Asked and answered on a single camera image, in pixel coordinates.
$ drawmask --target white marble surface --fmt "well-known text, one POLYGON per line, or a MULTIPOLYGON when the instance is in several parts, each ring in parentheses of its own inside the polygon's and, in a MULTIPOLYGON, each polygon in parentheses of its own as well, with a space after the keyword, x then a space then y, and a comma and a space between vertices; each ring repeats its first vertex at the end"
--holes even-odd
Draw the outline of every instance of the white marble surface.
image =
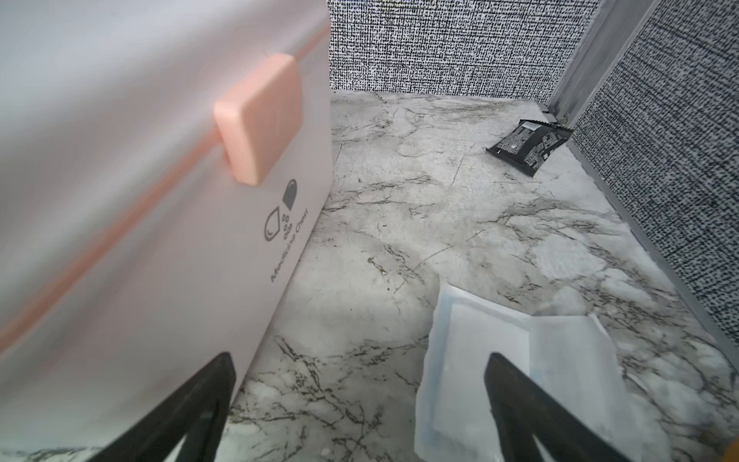
POLYGON ((219 461, 417 461, 440 280, 530 314, 597 313, 643 460, 718 459, 739 434, 737 376, 628 226, 566 147, 534 179, 485 153, 519 118, 544 120, 535 103, 336 92, 332 111, 333 191, 219 461))

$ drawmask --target drop icon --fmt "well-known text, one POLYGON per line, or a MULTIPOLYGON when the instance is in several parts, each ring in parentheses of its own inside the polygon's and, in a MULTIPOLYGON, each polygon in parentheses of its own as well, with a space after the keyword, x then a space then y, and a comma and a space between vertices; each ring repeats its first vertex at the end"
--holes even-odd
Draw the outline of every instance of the drop icon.
POLYGON ((290 180, 287 183, 287 188, 285 188, 285 193, 282 195, 282 202, 285 204, 288 210, 293 210, 293 204, 295 203, 295 198, 298 195, 298 182, 293 180, 290 180))
POLYGON ((265 221, 265 239, 269 242, 279 234, 279 206, 272 210, 272 213, 265 221))

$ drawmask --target pink latch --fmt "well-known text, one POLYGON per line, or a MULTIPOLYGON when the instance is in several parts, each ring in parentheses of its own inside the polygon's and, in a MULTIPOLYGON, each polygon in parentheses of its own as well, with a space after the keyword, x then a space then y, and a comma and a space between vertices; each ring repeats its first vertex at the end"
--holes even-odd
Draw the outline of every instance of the pink latch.
POLYGON ((290 55, 270 56, 213 108, 236 181, 258 186, 302 124, 298 64, 290 55))

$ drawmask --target textured wall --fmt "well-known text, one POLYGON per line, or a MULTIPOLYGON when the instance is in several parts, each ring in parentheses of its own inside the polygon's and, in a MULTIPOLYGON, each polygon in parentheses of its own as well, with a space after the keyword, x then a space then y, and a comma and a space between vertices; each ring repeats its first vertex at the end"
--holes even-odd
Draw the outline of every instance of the textured wall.
POLYGON ((337 89, 546 103, 599 0, 328 0, 337 89))
POLYGON ((739 346, 739 3, 663 0, 574 139, 739 346))

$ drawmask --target clear plastic bag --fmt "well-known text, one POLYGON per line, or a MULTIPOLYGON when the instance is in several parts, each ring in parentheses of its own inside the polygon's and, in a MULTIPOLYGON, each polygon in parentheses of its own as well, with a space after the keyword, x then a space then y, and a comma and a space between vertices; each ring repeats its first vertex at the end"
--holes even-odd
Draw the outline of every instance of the clear plastic bag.
POLYGON ((503 462, 483 382, 493 352, 641 460, 616 351, 595 316, 533 317, 443 285, 416 396, 415 451, 426 462, 503 462))

